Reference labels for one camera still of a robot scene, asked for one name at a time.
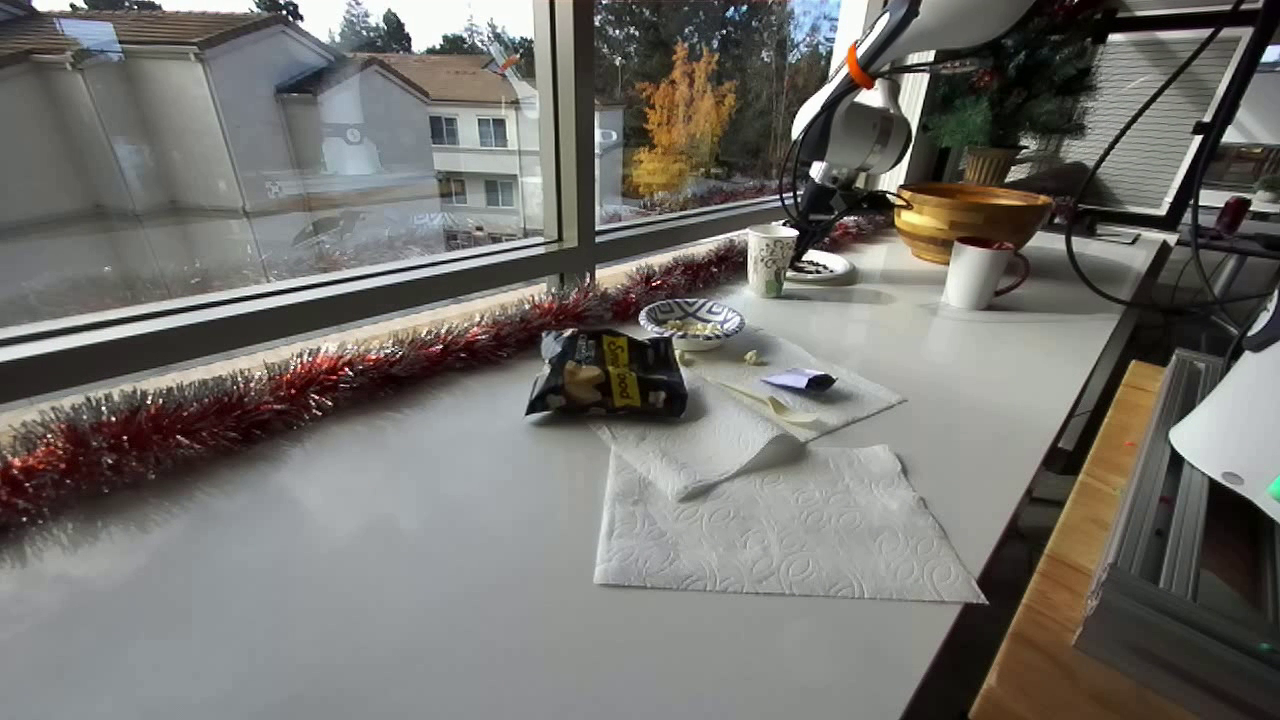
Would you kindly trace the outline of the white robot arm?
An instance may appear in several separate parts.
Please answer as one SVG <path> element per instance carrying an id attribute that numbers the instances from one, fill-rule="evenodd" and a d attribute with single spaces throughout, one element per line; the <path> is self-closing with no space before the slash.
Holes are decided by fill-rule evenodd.
<path id="1" fill-rule="evenodd" d="M 1037 0 L 884 0 L 879 15 L 835 60 L 831 78 L 797 107 L 784 168 L 784 224 L 806 261 L 845 217 L 884 210 L 863 178 L 890 173 L 913 146 L 913 122 L 884 95 L 884 80 L 913 54 L 961 54 L 1005 36 Z"/>

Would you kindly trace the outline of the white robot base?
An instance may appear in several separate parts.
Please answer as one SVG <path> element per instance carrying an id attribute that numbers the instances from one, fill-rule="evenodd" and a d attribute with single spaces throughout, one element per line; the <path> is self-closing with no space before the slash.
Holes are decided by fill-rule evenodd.
<path id="1" fill-rule="evenodd" d="M 1280 289 L 1224 380 L 1172 426 L 1170 441 L 1191 469 L 1280 524 Z"/>

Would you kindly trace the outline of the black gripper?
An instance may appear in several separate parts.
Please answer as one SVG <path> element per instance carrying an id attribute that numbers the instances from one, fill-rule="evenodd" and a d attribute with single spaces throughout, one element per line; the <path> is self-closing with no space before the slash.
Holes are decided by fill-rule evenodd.
<path id="1" fill-rule="evenodd" d="M 807 250 L 815 250 L 849 210 L 851 210 L 849 184 L 830 190 L 830 184 L 806 180 L 788 211 L 788 224 L 797 229 L 794 255 L 806 255 Z"/>

